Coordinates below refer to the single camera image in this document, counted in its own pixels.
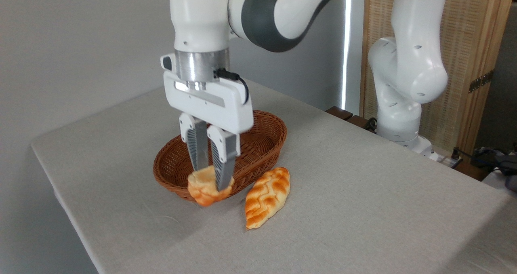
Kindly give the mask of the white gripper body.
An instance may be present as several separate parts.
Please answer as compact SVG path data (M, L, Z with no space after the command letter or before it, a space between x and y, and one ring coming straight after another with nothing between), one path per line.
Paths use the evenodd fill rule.
M171 107L233 134L253 127L249 90L229 71L229 54L172 53L160 63Z

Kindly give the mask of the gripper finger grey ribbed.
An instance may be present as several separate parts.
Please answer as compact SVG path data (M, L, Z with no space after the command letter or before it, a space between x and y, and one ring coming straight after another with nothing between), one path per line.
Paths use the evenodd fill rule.
M207 123L185 112L179 116L179 122L181 139L187 146L194 171L208 167Z
M216 174L216 188L225 190L234 173L236 158L240 156L240 136L214 125L207 129L212 149L212 163Z

